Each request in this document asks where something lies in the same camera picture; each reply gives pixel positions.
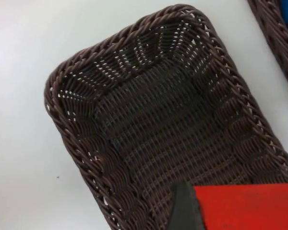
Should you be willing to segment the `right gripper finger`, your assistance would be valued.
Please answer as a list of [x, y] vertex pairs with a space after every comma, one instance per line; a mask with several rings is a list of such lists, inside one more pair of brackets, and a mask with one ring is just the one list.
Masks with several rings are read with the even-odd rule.
[[173, 204], [167, 229], [202, 230], [203, 219], [195, 189], [187, 182], [179, 182], [172, 191]]

